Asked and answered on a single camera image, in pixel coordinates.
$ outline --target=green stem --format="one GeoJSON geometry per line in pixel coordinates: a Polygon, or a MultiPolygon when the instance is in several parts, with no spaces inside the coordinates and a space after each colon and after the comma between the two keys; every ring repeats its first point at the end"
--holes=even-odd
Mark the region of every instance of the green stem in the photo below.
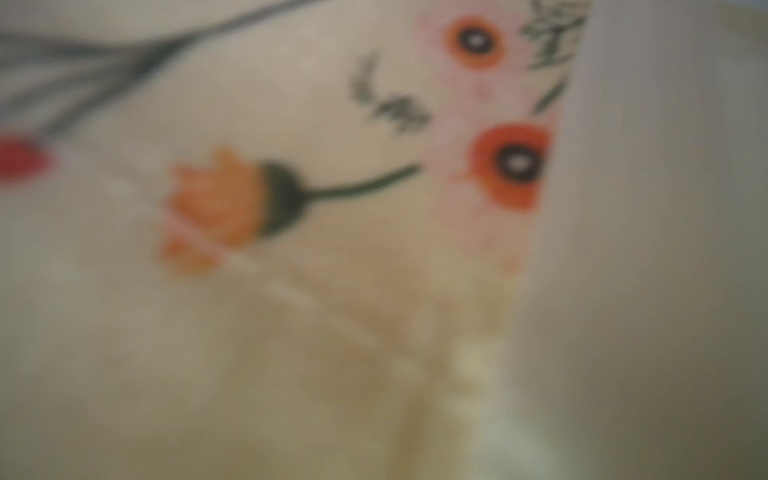
{"type": "Polygon", "coordinates": [[[568,79],[566,77],[561,78],[560,81],[549,92],[547,92],[547,94],[545,94],[538,102],[536,102],[533,114],[538,115],[542,111],[546,110],[547,107],[552,104],[552,102],[557,100],[558,97],[563,94],[567,84],[568,79]]]}
{"type": "Polygon", "coordinates": [[[153,48],[137,64],[126,67],[129,72],[123,78],[117,79],[102,88],[89,98],[75,104],[56,118],[44,124],[40,132],[47,137],[54,137],[67,133],[80,120],[86,118],[103,105],[127,94],[136,85],[156,73],[168,60],[183,51],[190,43],[185,40],[168,42],[153,48]]]}
{"type": "Polygon", "coordinates": [[[123,65],[110,65],[106,68],[98,68],[69,75],[67,77],[59,78],[58,80],[29,88],[28,90],[10,97],[6,101],[0,102],[0,120],[6,115],[17,113],[45,100],[46,98],[66,92],[70,88],[114,77],[120,74],[121,70],[127,69],[123,65]]]}
{"type": "Polygon", "coordinates": [[[421,167],[419,165],[409,165],[408,167],[395,170],[392,173],[362,182],[361,184],[341,185],[338,187],[310,190],[307,196],[310,201],[316,201],[335,200],[372,194],[373,192],[383,190],[390,185],[396,184],[401,180],[405,180],[406,178],[417,174],[420,170],[421,167]]]}
{"type": "Polygon", "coordinates": [[[276,17],[284,13],[292,12],[302,7],[324,1],[325,0],[286,0],[285,2],[265,5],[251,12],[246,12],[240,16],[231,18],[230,20],[222,22],[218,25],[211,25],[209,27],[201,28],[200,30],[194,32],[194,37],[198,39],[210,37],[212,35],[221,35],[241,27],[247,27],[255,23],[262,22],[268,18],[276,17]]]}

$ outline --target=black flower center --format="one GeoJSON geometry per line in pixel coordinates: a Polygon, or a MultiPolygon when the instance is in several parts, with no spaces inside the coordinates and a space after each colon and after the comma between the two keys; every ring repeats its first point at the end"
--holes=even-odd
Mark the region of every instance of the black flower center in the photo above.
{"type": "Polygon", "coordinates": [[[469,53],[487,55],[493,51],[493,36],[480,27],[467,27],[458,33],[458,43],[469,53]]]}
{"type": "Polygon", "coordinates": [[[508,144],[496,154],[499,172],[510,181],[527,184],[536,180],[541,173],[541,155],[532,148],[508,144]]]}

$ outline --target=cream fabric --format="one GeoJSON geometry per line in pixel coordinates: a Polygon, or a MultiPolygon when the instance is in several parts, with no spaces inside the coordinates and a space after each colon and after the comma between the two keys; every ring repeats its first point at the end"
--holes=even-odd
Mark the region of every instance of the cream fabric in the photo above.
{"type": "MultiPolygon", "coordinates": [[[[0,27],[133,41],[258,3],[33,0],[0,27]]],[[[319,205],[206,277],[157,258],[170,169],[217,145],[317,185],[418,159],[422,138],[368,122],[349,79],[377,51],[380,89],[451,101],[412,44],[424,5],[330,0],[204,42],[57,142],[46,178],[0,192],[0,476],[462,475],[514,279],[433,221],[435,179],[319,205]]]]}

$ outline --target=cloth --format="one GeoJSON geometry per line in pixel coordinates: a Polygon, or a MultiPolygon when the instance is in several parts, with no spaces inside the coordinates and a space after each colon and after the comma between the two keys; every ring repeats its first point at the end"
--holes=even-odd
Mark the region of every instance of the cloth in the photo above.
{"type": "MultiPolygon", "coordinates": [[[[259,4],[29,0],[0,26],[119,44],[259,4]]],[[[0,476],[461,478],[578,45],[547,22],[588,8],[562,5],[318,2],[47,143],[0,187],[0,476]]]]}

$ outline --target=dark green stem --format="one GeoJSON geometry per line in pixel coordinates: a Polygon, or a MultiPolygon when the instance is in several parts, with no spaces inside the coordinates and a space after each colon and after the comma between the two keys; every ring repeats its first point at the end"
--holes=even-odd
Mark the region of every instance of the dark green stem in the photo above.
{"type": "Polygon", "coordinates": [[[568,79],[563,77],[552,89],[547,92],[541,99],[536,102],[536,106],[533,109],[533,114],[538,115],[542,111],[546,110],[552,102],[558,99],[560,95],[565,91],[565,87],[568,85],[568,79]]]}
{"type": "Polygon", "coordinates": [[[360,195],[372,194],[373,192],[383,190],[390,185],[396,184],[401,180],[405,180],[418,172],[421,167],[419,165],[409,165],[400,170],[393,171],[390,174],[386,174],[382,177],[368,180],[361,184],[342,185],[339,187],[323,188],[319,190],[310,190],[307,194],[308,200],[335,200],[342,198],[358,197],[360,195]]]}
{"type": "Polygon", "coordinates": [[[528,66],[528,70],[541,70],[542,68],[550,68],[555,67],[557,65],[562,65],[567,61],[573,60],[573,54],[571,55],[563,55],[558,58],[546,58],[545,60],[542,60],[540,62],[530,64],[528,66]]]}
{"type": "Polygon", "coordinates": [[[114,49],[107,45],[99,45],[88,41],[69,40],[66,38],[51,38],[34,34],[0,31],[0,43],[24,45],[26,47],[52,48],[54,52],[78,53],[107,53],[114,49]]]}
{"type": "Polygon", "coordinates": [[[109,65],[106,68],[78,72],[58,80],[29,88],[18,93],[8,100],[0,102],[0,120],[9,114],[13,114],[28,106],[32,106],[46,98],[65,92],[73,87],[87,84],[93,81],[99,81],[104,78],[111,78],[119,75],[121,71],[127,70],[124,65],[109,65]]]}
{"type": "Polygon", "coordinates": [[[222,22],[218,25],[201,28],[194,32],[196,39],[210,37],[211,35],[220,35],[236,30],[241,27],[253,25],[284,13],[292,12],[299,8],[311,5],[313,3],[325,2],[327,0],[287,0],[286,2],[267,5],[252,12],[244,13],[240,16],[222,22]]]}
{"type": "Polygon", "coordinates": [[[94,95],[65,110],[56,118],[43,125],[40,129],[41,133],[47,137],[67,133],[81,119],[87,117],[102,105],[133,90],[136,84],[154,74],[158,68],[162,67],[170,58],[183,51],[189,44],[189,41],[179,40],[158,46],[133,66],[132,72],[129,75],[110,83],[94,95]]]}

